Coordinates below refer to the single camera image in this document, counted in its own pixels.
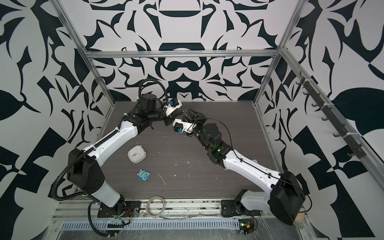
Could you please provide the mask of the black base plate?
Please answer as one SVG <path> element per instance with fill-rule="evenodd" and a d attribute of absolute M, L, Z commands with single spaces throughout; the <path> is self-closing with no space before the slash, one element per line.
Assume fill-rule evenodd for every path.
<path fill-rule="evenodd" d="M 122 218 L 134 217 L 140 213 L 141 201 L 125 201 L 118 202 L 113 208 L 101 204 L 97 217 L 112 218 L 119 215 Z"/>
<path fill-rule="evenodd" d="M 253 211 L 247 210 L 245 206 L 236 200 L 221 200 L 221 215 L 224 218 L 254 215 Z"/>

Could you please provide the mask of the white square clock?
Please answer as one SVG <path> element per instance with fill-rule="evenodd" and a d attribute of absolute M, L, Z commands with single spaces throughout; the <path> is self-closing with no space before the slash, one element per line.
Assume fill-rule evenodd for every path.
<path fill-rule="evenodd" d="M 142 147 L 142 145 L 136 145 L 128 151 L 128 158 L 134 164 L 142 162 L 146 156 L 147 152 Z"/>

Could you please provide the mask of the black hook rail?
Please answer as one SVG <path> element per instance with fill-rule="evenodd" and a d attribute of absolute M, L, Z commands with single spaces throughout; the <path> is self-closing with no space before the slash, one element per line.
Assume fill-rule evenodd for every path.
<path fill-rule="evenodd" d="M 315 104 L 312 104 L 312 106 L 320 109 L 324 113 L 325 118 L 322 118 L 322 121 L 329 121 L 337 131 L 333 136 L 335 138 L 341 137 L 351 149 L 352 152 L 348 153 L 348 156 L 359 159 L 365 157 L 367 153 L 363 149 L 362 141 L 358 140 L 359 134 L 352 130 L 352 127 L 348 126 L 347 120 L 342 117 L 337 107 L 331 103 L 313 79 L 306 79 L 302 76 L 302 73 L 300 73 L 300 78 L 297 85 L 302 85 L 306 90 L 304 95 L 311 96 L 315 101 Z"/>

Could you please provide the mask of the green circuit board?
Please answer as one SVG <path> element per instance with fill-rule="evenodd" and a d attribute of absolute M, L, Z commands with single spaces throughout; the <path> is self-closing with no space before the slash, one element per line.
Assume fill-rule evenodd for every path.
<path fill-rule="evenodd" d="M 258 227 L 258 222 L 255 218 L 252 218 L 249 222 L 241 222 L 239 232 L 242 235 L 249 235 L 253 233 Z"/>

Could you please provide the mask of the blue owl eraser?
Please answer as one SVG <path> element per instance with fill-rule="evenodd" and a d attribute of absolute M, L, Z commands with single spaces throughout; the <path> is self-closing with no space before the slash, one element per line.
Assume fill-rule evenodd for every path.
<path fill-rule="evenodd" d="M 137 173 L 138 179 L 147 182 L 149 178 L 151 177 L 151 173 L 148 172 L 145 169 L 140 169 L 139 172 Z"/>

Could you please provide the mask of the clear tape roll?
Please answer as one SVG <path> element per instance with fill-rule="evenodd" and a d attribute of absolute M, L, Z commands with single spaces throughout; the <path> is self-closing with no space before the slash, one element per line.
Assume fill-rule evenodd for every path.
<path fill-rule="evenodd" d="M 150 198 L 146 203 L 146 214 L 150 218 L 160 218 L 166 209 L 165 200 L 160 196 Z"/>

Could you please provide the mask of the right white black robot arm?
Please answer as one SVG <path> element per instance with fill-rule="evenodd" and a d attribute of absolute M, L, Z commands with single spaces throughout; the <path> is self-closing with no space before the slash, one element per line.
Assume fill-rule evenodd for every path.
<path fill-rule="evenodd" d="M 226 170 L 233 171 L 248 179 L 266 194 L 256 197 L 252 191 L 240 194 L 240 204 L 248 211 L 270 211 L 286 225 L 293 225 L 306 200 L 296 176 L 284 171 L 280 173 L 252 161 L 233 148 L 231 143 L 222 139 L 218 126 L 208 124 L 207 118 L 187 108 L 182 119 L 173 122 L 174 131 L 180 135 L 193 136 L 207 151 L 209 159 Z"/>

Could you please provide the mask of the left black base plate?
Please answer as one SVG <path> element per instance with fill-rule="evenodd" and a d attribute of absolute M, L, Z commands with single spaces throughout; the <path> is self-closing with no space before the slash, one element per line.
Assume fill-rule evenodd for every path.
<path fill-rule="evenodd" d="M 101 204 L 97 217 L 112 218 L 119 215 L 122 218 L 134 217 L 140 213 L 141 201 L 125 201 L 118 202 L 113 208 Z"/>

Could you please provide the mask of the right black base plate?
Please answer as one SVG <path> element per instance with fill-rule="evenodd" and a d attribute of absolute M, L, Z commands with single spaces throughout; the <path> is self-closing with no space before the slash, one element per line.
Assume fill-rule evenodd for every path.
<path fill-rule="evenodd" d="M 253 211 L 247 210 L 245 206 L 236 200 L 221 200 L 221 215 L 224 218 L 254 215 Z"/>

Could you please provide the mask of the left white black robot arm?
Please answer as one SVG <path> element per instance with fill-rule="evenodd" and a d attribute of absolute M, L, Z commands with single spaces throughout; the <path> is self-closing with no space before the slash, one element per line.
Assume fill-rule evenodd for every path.
<path fill-rule="evenodd" d="M 153 122 L 163 121 L 168 126 L 173 121 L 172 114 L 181 106 L 181 101 L 175 98 L 163 102 L 153 94 L 140 96 L 132 111 L 124 114 L 113 131 L 83 150 L 70 152 L 67 180 L 97 203 L 108 208 L 122 205 L 122 195 L 107 183 L 101 167 L 115 151 Z"/>

